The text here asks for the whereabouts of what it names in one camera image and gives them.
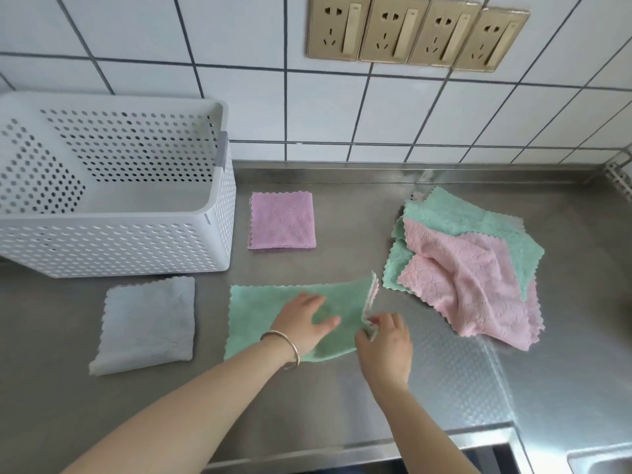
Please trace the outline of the person's right hand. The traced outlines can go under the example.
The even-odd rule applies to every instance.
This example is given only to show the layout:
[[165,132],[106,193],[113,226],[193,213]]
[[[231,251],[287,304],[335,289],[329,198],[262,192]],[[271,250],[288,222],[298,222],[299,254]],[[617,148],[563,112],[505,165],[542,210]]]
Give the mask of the person's right hand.
[[372,318],[377,327],[377,353],[358,353],[361,372],[374,396],[407,390],[413,344],[401,314],[385,312]]

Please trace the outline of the person's left hand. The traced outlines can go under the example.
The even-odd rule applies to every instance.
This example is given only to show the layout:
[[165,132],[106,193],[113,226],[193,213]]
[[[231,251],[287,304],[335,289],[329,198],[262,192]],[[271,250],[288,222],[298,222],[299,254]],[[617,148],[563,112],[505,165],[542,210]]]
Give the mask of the person's left hand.
[[270,328],[283,334],[296,347],[300,358],[310,353],[321,341],[312,341],[311,325],[323,321],[315,323],[313,317],[325,300],[324,296],[301,292],[285,304]]

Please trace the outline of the green cloth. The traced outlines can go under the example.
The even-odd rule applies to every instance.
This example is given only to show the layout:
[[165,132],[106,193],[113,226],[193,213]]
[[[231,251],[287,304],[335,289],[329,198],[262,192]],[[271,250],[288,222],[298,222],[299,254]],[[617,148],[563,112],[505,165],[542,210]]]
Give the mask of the green cloth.
[[353,352],[356,350],[355,335],[360,329],[370,339],[375,336],[376,327],[369,320],[369,311],[379,291],[375,273],[366,278],[334,284],[232,286],[224,360],[259,341],[282,307],[303,291],[326,298],[314,315],[314,322],[334,316],[341,318],[340,325],[302,357],[303,362],[328,361]]
[[527,288],[535,278],[544,249],[526,233],[522,219],[484,210],[439,187],[433,188],[422,201],[406,201],[391,233],[394,243],[382,277],[386,289],[409,293],[408,288],[398,284],[399,275],[413,257],[405,242],[405,217],[451,236],[473,232],[505,240],[521,298],[526,301]]

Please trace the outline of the person's right forearm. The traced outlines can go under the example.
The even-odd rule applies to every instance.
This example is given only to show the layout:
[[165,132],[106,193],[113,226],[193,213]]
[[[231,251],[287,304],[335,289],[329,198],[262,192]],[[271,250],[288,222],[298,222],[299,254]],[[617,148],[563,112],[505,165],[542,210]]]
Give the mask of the person's right forearm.
[[401,382],[369,383],[408,474],[480,474]]

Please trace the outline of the person's left forearm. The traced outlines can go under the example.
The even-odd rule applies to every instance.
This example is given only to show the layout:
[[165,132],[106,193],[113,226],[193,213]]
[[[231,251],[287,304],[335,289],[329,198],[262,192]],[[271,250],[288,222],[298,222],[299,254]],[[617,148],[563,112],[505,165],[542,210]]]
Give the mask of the person's left forearm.
[[134,415],[61,474],[200,474],[240,415],[294,356],[282,337],[265,336]]

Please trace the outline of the folded purple cloth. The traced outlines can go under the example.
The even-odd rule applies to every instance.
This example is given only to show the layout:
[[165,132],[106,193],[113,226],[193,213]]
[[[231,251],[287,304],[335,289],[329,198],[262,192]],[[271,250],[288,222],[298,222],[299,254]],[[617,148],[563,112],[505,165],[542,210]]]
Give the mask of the folded purple cloth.
[[312,193],[252,193],[249,250],[316,247]]

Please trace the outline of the crumpled pink cloth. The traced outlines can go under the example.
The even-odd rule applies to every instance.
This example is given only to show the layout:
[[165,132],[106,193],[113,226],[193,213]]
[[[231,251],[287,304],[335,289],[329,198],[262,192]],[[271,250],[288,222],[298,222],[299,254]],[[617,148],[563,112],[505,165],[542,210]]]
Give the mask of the crumpled pink cloth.
[[504,240],[451,236],[407,217],[403,228],[413,256],[398,284],[438,311],[458,335],[484,334],[522,351],[539,342],[544,324],[535,277],[522,300]]

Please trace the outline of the crumpled green cloth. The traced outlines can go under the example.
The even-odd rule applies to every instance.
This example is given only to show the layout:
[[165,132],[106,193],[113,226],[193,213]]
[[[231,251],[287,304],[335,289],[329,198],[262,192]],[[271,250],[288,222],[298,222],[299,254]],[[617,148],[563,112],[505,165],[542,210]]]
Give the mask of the crumpled green cloth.
[[484,210],[439,187],[433,188],[422,201],[406,201],[391,233],[394,243],[382,277],[386,289],[409,293],[408,288],[398,284],[399,275],[413,257],[405,242],[405,217],[451,236],[473,232],[505,240],[521,298],[526,301],[527,288],[535,278],[544,249],[526,233],[522,219]]

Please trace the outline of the folded grey cloth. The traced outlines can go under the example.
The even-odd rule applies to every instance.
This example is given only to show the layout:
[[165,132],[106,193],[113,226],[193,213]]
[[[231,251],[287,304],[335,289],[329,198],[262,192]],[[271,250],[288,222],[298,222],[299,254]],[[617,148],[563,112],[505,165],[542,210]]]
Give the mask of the folded grey cloth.
[[110,288],[89,374],[104,376],[193,360],[194,304],[193,277]]

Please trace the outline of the white perforated plastic basket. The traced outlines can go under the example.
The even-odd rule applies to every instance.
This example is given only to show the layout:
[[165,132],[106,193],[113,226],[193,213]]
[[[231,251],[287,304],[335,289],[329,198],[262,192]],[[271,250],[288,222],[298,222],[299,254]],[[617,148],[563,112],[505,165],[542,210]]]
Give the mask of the white perforated plastic basket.
[[218,272],[236,183],[228,105],[0,96],[0,257],[53,278]]

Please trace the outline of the steel sink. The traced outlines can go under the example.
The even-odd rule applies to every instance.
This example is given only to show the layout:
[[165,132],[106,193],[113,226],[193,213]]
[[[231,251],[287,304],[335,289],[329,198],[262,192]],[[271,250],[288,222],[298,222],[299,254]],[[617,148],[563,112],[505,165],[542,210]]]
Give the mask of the steel sink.
[[632,474],[632,442],[571,452],[573,474]]

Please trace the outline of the metal rack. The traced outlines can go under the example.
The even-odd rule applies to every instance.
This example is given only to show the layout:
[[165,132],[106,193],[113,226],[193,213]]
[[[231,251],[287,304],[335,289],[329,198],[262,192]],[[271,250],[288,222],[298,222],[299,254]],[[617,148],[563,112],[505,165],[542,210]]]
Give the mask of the metal rack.
[[612,186],[632,205],[632,143],[605,164],[603,173]]

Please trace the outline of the gold wall socket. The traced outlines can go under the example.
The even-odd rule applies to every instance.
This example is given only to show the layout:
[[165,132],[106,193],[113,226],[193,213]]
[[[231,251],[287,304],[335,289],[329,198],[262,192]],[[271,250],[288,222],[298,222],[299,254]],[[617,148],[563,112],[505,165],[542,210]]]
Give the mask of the gold wall socket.
[[526,10],[484,8],[453,65],[454,71],[494,72],[530,14]]
[[404,64],[430,0],[372,0],[359,59]]
[[407,63],[452,67],[481,9],[467,0],[430,0]]
[[310,0],[307,55],[356,61],[371,0]]

